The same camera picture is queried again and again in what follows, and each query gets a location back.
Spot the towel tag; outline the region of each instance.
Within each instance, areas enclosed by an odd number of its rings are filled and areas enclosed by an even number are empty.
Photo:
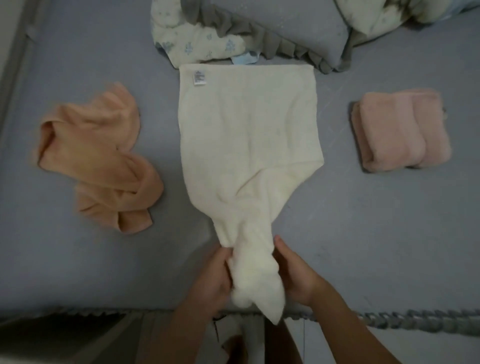
[[[205,73],[202,71],[195,71],[193,74],[193,85],[194,86],[201,86],[206,85],[207,81],[205,81]]]

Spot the white floral fabric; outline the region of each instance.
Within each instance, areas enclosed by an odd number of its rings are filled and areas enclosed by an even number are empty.
[[[219,38],[214,28],[192,25],[183,16],[180,0],[153,0],[150,25],[155,47],[164,51],[173,67],[243,54],[241,36]]]

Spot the gray ruffle trim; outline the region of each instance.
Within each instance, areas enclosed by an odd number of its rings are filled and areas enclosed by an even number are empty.
[[[220,9],[215,5],[201,6],[201,0],[180,0],[180,4],[183,15],[190,24],[195,25],[200,22],[205,26],[215,28],[219,37],[224,37],[227,34],[251,36],[252,43],[247,45],[248,50],[259,51],[268,60],[276,54],[291,58],[306,56],[324,74],[329,74],[334,69],[342,72],[350,68],[351,52],[347,63],[343,61],[342,55],[340,65],[332,67],[321,55],[312,50],[282,38],[255,22]]]
[[[130,309],[102,309],[102,308],[57,308],[38,312],[23,313],[0,321],[0,326],[17,319],[42,317],[51,314],[101,316],[116,314],[146,314],[149,312],[172,312],[172,310],[130,310]],[[448,310],[440,311],[415,311],[408,310],[406,314],[398,312],[355,312],[358,318],[367,326],[378,329],[405,329],[420,330],[430,333],[447,332],[466,336],[480,336],[480,310]],[[261,315],[260,313],[239,313],[224,312],[224,314]],[[291,317],[294,320],[307,319],[316,321],[313,314],[286,313],[284,317]]]

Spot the pink towel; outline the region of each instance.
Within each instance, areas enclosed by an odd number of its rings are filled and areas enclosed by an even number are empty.
[[[143,157],[129,153],[140,130],[135,99],[116,83],[90,104],[59,105],[40,126],[40,168],[79,181],[77,209],[124,233],[152,225],[147,208],[163,183]]]
[[[365,94],[352,110],[363,167],[379,172],[448,161],[452,149],[443,117],[435,90]]]

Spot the mattress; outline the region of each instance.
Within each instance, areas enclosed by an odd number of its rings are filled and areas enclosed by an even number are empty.
[[[174,308],[216,239],[187,195],[179,73],[152,47],[149,11],[150,0],[51,2],[2,133],[0,313]],[[480,44],[479,15],[477,9],[421,31],[398,29],[359,47],[350,71],[315,71],[325,165],[295,191],[272,228],[352,309],[447,310],[480,302],[480,48],[473,47]],[[85,102],[115,81],[140,108],[134,152],[165,183],[150,209],[153,226],[130,236],[76,214],[75,181],[31,162],[44,113],[59,102]],[[413,87],[442,93],[452,160],[425,170],[363,172],[351,103],[368,91]]]

